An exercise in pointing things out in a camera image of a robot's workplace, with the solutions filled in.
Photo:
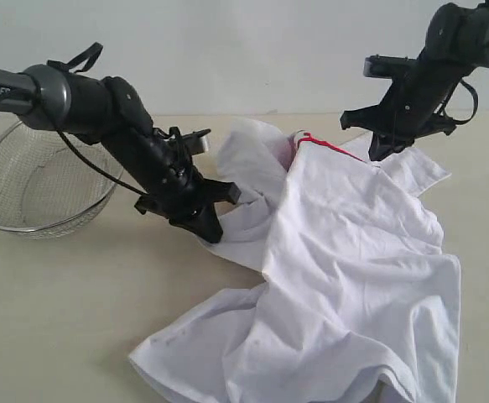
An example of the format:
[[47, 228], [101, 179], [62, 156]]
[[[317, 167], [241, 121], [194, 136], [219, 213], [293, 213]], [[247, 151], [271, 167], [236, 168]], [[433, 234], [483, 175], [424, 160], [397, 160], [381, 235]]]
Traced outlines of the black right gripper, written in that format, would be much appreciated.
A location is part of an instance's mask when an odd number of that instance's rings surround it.
[[372, 130], [370, 161], [399, 154], [415, 139], [434, 133], [450, 134], [453, 118], [445, 116], [443, 104], [456, 87], [455, 71], [373, 72], [374, 78], [390, 78], [392, 84], [378, 105], [341, 114], [342, 130]]

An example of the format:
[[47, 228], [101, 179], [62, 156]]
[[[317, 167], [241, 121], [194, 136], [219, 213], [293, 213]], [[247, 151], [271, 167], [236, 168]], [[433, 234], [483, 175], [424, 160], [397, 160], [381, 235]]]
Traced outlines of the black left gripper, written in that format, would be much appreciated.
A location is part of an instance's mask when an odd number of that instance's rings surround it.
[[135, 208], [164, 217], [207, 243], [219, 243], [223, 230], [211, 204], [236, 205], [241, 190], [234, 182], [204, 178], [181, 138], [176, 139], [177, 150], [162, 138], [134, 139], [133, 178], [145, 192]]

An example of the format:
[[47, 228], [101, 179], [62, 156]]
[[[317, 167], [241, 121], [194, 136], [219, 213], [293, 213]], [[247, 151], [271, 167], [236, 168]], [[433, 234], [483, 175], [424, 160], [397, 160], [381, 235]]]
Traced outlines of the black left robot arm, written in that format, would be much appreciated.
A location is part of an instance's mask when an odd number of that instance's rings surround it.
[[85, 144], [101, 144], [138, 183], [140, 213], [164, 217], [208, 243], [221, 241], [215, 204], [234, 204], [241, 192], [233, 182], [206, 179], [195, 167], [193, 156], [203, 152], [208, 130], [183, 135], [176, 127], [154, 127], [123, 78], [97, 80], [53, 65], [20, 73], [0, 70], [0, 112], [63, 139], [72, 134]]

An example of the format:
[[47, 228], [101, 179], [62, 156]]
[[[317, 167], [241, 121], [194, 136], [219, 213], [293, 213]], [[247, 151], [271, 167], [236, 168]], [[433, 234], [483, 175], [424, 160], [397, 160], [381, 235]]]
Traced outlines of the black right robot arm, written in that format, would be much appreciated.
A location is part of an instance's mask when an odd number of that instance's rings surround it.
[[473, 107], [479, 107], [475, 88], [465, 80], [477, 68], [489, 69], [489, 1], [476, 8], [447, 3], [431, 19], [417, 58], [366, 58], [366, 77], [392, 83], [377, 105], [343, 112], [341, 127], [372, 132], [368, 150], [372, 161], [400, 153], [416, 139], [449, 135], [466, 124], [446, 112], [458, 86], [471, 94]]

